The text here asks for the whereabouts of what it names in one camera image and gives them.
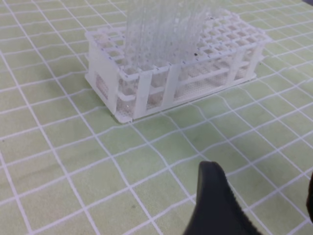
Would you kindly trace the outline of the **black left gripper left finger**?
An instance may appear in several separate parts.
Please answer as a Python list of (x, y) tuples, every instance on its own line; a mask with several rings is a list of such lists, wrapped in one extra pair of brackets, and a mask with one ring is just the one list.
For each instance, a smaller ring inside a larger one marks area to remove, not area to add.
[(217, 162), (199, 164), (196, 205), (185, 235), (260, 235)]

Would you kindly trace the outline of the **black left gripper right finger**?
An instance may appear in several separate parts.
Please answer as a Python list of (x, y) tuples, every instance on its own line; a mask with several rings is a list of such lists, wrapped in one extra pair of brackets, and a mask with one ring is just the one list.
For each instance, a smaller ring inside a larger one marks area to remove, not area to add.
[(310, 178), (308, 196), (306, 199), (306, 208), (310, 217), (311, 222), (313, 222), (313, 173)]

